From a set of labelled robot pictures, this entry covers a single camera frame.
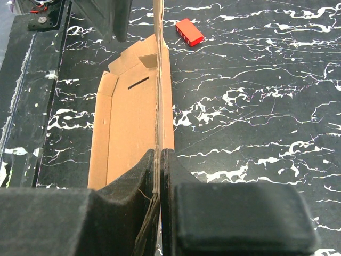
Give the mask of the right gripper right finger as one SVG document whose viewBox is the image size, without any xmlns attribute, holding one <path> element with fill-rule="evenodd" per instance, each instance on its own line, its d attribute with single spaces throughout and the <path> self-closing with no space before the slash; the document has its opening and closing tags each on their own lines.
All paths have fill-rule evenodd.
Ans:
<svg viewBox="0 0 341 256">
<path fill-rule="evenodd" d="M 319 239 L 291 185 L 204 183 L 161 152 L 164 255 L 313 255 Z"/>
</svg>

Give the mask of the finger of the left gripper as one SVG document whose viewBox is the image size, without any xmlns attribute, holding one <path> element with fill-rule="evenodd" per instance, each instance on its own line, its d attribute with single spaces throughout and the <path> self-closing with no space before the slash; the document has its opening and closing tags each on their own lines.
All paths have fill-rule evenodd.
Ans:
<svg viewBox="0 0 341 256">
<path fill-rule="evenodd" d="M 109 42 L 115 37 L 117 41 L 125 42 L 131 0 L 81 0 L 74 4 L 104 40 Z"/>
</svg>

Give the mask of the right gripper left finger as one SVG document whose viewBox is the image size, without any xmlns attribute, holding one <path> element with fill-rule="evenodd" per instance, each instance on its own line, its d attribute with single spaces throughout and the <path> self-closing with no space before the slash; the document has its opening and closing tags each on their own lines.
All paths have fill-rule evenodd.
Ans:
<svg viewBox="0 0 341 256">
<path fill-rule="evenodd" d="M 1 255 L 132 255 L 154 151 L 102 189 L 1 189 Z"/>
</svg>

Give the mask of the cardboard box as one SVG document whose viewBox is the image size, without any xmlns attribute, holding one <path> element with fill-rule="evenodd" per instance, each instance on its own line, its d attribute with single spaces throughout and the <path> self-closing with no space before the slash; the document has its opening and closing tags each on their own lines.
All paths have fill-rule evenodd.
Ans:
<svg viewBox="0 0 341 256">
<path fill-rule="evenodd" d="M 92 255 L 152 255 L 160 212 L 161 151 L 174 147 L 164 2 L 154 32 L 102 74 L 95 105 L 88 187 Z"/>
</svg>

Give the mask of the red rectangular block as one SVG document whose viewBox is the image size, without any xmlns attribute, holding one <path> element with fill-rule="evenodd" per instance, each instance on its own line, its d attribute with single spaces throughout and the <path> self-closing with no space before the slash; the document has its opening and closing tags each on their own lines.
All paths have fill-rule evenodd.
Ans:
<svg viewBox="0 0 341 256">
<path fill-rule="evenodd" d="M 177 22 L 175 24 L 175 29 L 189 47 L 193 47 L 204 40 L 203 34 L 188 18 Z"/>
</svg>

